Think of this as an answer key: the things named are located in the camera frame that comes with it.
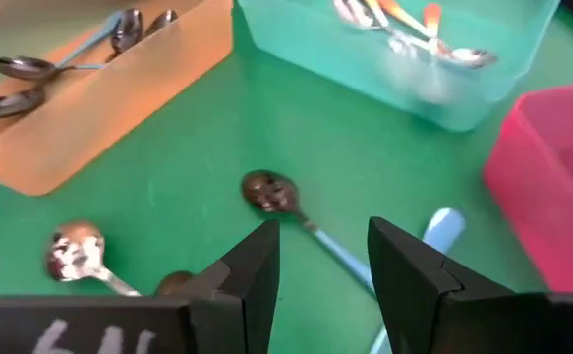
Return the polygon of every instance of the pink plastic bin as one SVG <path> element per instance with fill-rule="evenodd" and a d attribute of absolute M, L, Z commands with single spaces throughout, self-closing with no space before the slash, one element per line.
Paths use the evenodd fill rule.
<path fill-rule="evenodd" d="M 550 289 L 573 291 L 573 86 L 517 101 L 485 179 Z"/>

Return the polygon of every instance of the teal plastic container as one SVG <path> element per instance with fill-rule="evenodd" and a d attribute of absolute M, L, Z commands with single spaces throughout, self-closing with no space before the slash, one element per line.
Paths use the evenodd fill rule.
<path fill-rule="evenodd" d="M 481 69 L 425 51 L 394 53 L 388 36 L 345 24 L 333 0 L 238 0 L 255 44 L 349 88 L 454 132 L 475 128 L 529 71 L 559 0 L 439 0 L 439 37 L 499 60 Z M 416 19 L 428 0 L 399 0 Z M 389 17 L 399 30 L 418 33 Z"/>

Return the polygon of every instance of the orange container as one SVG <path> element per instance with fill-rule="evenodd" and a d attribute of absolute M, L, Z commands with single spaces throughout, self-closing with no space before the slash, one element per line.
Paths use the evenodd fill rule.
<path fill-rule="evenodd" d="M 146 26 L 174 9 L 179 20 L 96 71 L 68 71 L 25 117 L 0 119 L 0 184 L 46 194 L 110 148 L 232 50 L 232 0 L 148 0 L 133 5 Z M 58 61 L 97 29 L 45 58 Z M 101 63 L 107 42 L 73 63 Z M 6 79 L 0 95 L 31 88 Z"/>

